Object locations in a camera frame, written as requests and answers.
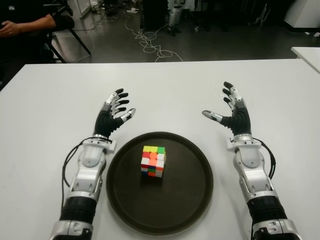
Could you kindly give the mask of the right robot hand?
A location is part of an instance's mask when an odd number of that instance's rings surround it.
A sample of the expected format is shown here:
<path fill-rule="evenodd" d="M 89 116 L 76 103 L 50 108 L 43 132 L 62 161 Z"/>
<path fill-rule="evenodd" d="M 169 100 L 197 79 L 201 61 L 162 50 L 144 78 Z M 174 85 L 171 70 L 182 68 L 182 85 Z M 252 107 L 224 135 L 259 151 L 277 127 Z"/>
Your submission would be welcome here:
<path fill-rule="evenodd" d="M 209 110 L 203 110 L 202 115 L 230 129 L 234 136 L 242 134 L 251 135 L 249 112 L 240 92 L 227 81 L 223 83 L 222 91 L 225 94 L 223 101 L 229 106 L 231 116 L 222 116 Z"/>

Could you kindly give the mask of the bystander hand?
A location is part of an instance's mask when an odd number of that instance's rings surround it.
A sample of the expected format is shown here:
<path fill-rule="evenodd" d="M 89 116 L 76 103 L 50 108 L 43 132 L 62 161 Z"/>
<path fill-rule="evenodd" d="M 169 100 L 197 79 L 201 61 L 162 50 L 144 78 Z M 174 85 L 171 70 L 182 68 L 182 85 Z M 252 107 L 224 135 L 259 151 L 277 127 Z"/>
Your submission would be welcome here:
<path fill-rule="evenodd" d="M 4 21 L 1 23 L 0 28 L 0 37 L 9 38 L 17 36 L 21 33 L 20 25 L 12 21 Z"/>

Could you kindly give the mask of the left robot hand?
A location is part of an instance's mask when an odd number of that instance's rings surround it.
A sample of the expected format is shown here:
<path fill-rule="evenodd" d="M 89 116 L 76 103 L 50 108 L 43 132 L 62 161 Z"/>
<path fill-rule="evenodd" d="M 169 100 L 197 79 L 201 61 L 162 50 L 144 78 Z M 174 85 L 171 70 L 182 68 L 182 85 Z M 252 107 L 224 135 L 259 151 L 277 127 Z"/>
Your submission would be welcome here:
<path fill-rule="evenodd" d="M 120 88 L 105 100 L 95 122 L 94 135 L 109 138 L 112 132 L 134 116 L 135 108 L 127 109 L 123 106 L 130 102 L 126 99 L 128 96 L 129 94 L 124 92 L 123 88 Z"/>

